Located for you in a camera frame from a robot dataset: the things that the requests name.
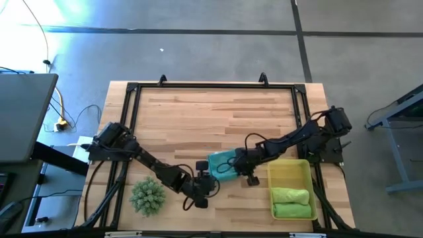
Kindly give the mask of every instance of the yellow tray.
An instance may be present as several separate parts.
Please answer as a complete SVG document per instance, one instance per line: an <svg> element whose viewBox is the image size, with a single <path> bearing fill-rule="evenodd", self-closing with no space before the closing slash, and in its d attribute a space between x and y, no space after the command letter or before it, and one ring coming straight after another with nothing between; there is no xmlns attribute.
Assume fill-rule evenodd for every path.
<svg viewBox="0 0 423 238"><path fill-rule="evenodd" d="M270 209L274 219L314 220L317 218L316 201L311 180L310 164L304 159L277 159L268 164ZM310 218L276 218L273 211L273 197L271 188L294 188L309 191L311 207Z"/></svg>

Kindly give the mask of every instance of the wooden tabletop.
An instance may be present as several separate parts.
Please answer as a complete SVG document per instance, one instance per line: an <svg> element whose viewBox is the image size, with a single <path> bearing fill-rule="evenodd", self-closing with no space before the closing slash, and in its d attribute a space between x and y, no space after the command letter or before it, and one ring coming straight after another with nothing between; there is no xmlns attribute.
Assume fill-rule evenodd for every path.
<svg viewBox="0 0 423 238"><path fill-rule="evenodd" d="M110 82L100 130L107 122L119 122L124 102L126 81ZM305 84L311 113L327 109L323 85ZM126 126L132 115L132 102ZM279 138L296 129L291 93L283 89L142 89L135 136L156 158L169 164L195 162L216 151L244 146L248 133L260 133L267 138ZM260 138L250 137L249 146ZM291 147L284 159L297 157ZM104 198L111 162L98 170L88 195L88 215ZM96 164L91 165L87 183ZM135 213L128 202L132 186L146 176L155 175L141 163L130 163L119 230L163 231L312 231L310 221L274 220L270 214L266 166L255 170L259 186L247 186L245 177L223 182L219 194L209 199L208 209L191 208L185 212L185 196L165 189L167 200L158 215L145 218ZM327 198L344 221L354 227L344 178L338 167L322 164ZM75 225L83 223L82 197ZM112 200L108 220L111 220L115 199ZM319 221L323 223L321 206L317 202Z"/></svg>

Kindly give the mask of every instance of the yellow power cord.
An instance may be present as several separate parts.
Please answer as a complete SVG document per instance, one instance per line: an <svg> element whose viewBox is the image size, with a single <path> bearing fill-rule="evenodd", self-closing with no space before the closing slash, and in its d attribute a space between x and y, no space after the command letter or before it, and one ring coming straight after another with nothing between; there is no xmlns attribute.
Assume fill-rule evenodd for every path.
<svg viewBox="0 0 423 238"><path fill-rule="evenodd" d="M59 96L59 104L60 104L60 116L59 116L59 119L58 119L58 124L61 126L62 129L64 129L67 125L67 121L64 119L65 114L64 114L64 111L63 111L63 100L61 98L60 91L57 87L54 87L54 91Z"/></svg>

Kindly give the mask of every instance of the gray floor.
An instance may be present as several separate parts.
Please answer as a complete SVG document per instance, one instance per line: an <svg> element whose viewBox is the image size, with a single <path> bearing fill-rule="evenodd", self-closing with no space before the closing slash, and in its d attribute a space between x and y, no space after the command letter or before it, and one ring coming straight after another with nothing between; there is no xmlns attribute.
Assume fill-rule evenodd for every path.
<svg viewBox="0 0 423 238"><path fill-rule="evenodd" d="M50 25L295 30L288 0L51 0L45 5L27 1L40 22ZM19 12L25 17L14 17L17 22L34 24L20 1L11 2L2 17L13 18ZM297 2L304 30L423 30L423 6L417 0ZM31 40L19 41L16 32L10 32L9 42L20 45L8 50L19 57L0 56L0 65L42 71L45 48L36 30L26 33L32 34ZM111 80L158 80L165 73L172 81L256 81L265 71L273 82L305 81L296 36L48 34L48 38L52 71L59 74L58 88L73 117L89 104L102 107ZM305 45L313 82L324 84L328 103L343 106L354 127L343 141L352 140L344 159L357 227L422 236L423 192L385 193L385 187L400 177L385 132L367 132L363 125L371 111L423 83L423 38L306 37ZM90 109L81 116L77 132L41 131L39 141L65 145L79 136L92 136L97 129L95 117L96 111ZM49 110L48 128L56 120Z"/></svg>

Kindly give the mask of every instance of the folded towel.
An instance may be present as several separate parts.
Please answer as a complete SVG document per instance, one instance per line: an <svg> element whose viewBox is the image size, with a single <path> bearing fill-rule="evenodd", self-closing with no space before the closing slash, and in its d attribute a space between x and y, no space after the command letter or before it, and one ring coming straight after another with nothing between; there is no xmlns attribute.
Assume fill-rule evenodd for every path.
<svg viewBox="0 0 423 238"><path fill-rule="evenodd" d="M308 205L310 194L305 189L272 188L273 203L296 202Z"/></svg>
<svg viewBox="0 0 423 238"><path fill-rule="evenodd" d="M310 205L297 203L273 204L275 218L311 218Z"/></svg>

